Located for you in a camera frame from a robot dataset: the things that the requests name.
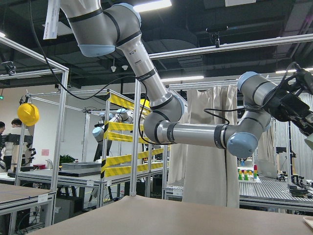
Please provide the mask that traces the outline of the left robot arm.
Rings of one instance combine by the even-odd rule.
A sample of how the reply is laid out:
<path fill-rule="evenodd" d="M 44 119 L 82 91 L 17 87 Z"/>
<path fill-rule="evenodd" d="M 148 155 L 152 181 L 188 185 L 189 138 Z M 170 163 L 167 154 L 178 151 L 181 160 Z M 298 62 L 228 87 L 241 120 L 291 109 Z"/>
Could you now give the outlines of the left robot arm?
<path fill-rule="evenodd" d="M 144 132 L 151 141 L 217 147 L 246 158 L 255 151 L 271 118 L 275 118 L 291 121 L 306 136 L 306 144 L 312 145 L 313 114 L 299 98 L 301 92 L 313 91 L 309 71 L 296 65 L 296 73 L 291 76 L 293 84 L 287 78 L 274 84 L 248 71 L 237 82 L 246 108 L 239 124 L 181 124 L 183 103 L 165 89 L 141 41 L 140 15 L 131 5 L 120 3 L 103 10 L 98 0 L 63 0 L 60 7 L 84 56 L 102 56 L 116 49 L 124 53 L 137 80 L 147 89 L 152 111 L 144 120 Z"/>

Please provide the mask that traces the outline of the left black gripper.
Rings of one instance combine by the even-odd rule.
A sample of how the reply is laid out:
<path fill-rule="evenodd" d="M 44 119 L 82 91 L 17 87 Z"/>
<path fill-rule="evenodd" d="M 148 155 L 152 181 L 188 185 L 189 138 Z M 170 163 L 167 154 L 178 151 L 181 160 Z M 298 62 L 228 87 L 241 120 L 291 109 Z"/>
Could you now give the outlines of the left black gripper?
<path fill-rule="evenodd" d="M 299 97 L 284 90 L 279 90 L 265 106 L 265 110 L 278 121 L 292 121 L 297 127 L 310 127 L 309 106 Z"/>

